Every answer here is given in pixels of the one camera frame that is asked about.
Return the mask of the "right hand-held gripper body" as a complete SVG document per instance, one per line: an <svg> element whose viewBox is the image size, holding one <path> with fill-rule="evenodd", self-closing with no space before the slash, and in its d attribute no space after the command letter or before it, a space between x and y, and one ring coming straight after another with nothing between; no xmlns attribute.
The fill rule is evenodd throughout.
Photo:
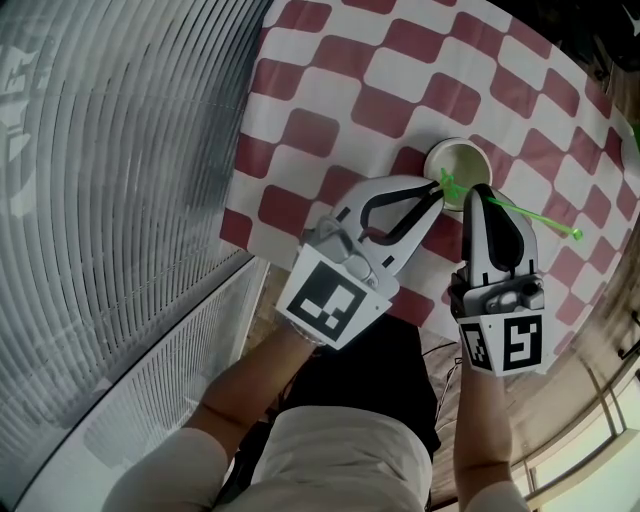
<svg viewBox="0 0 640 512"><path fill-rule="evenodd" d="M474 370L494 376L543 371L545 304L539 275L473 287L458 271L451 276L449 295Z"/></svg>

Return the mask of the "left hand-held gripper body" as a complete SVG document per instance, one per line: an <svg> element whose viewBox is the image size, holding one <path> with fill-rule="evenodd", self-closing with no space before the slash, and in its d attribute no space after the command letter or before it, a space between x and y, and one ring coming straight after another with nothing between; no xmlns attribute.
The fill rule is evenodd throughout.
<svg viewBox="0 0 640 512"><path fill-rule="evenodd" d="M391 274L329 215L305 232L277 311L302 334L340 350L391 307L399 291Z"/></svg>

